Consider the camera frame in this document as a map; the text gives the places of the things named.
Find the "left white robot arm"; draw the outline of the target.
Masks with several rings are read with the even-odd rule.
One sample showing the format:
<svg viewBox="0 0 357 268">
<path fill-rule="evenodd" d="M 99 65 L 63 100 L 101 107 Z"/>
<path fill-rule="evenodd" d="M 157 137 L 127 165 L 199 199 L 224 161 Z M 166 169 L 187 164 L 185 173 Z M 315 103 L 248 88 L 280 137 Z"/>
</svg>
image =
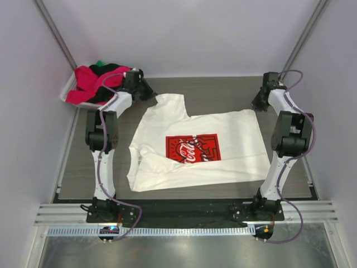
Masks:
<svg viewBox="0 0 357 268">
<path fill-rule="evenodd" d="M 113 181 L 113 159 L 119 140 L 118 118 L 136 99 L 146 101 L 156 95 L 140 69 L 121 71 L 104 78 L 102 87 L 113 96 L 99 108 L 89 109 L 86 118 L 85 142 L 95 165 L 93 206 L 103 205 L 99 215 L 108 223 L 114 222 L 119 209 Z"/>
</svg>

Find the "white coca-cola t-shirt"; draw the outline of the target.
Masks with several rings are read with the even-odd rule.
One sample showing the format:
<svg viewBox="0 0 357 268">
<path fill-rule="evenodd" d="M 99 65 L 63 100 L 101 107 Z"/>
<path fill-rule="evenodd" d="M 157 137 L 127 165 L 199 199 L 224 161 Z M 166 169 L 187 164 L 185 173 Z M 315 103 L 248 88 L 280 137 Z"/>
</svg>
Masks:
<svg viewBox="0 0 357 268">
<path fill-rule="evenodd" d="M 134 192 L 264 180 L 270 162 L 256 114 L 189 116 L 182 94 L 161 94 L 129 146 Z"/>
</svg>

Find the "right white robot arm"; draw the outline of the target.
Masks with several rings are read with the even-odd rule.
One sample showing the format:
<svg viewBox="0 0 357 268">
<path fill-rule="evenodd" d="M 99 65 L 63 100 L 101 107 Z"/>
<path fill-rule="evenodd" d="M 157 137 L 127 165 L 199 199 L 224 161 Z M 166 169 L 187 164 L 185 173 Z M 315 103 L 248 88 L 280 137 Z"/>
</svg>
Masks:
<svg viewBox="0 0 357 268">
<path fill-rule="evenodd" d="M 290 96 L 290 89 L 281 81 L 280 73 L 267 72 L 252 101 L 255 111 L 272 107 L 278 116 L 271 138 L 271 166 L 250 205 L 252 216 L 258 221 L 278 213 L 282 189 L 291 168 L 311 151 L 316 141 L 314 117 L 298 107 Z"/>
</svg>

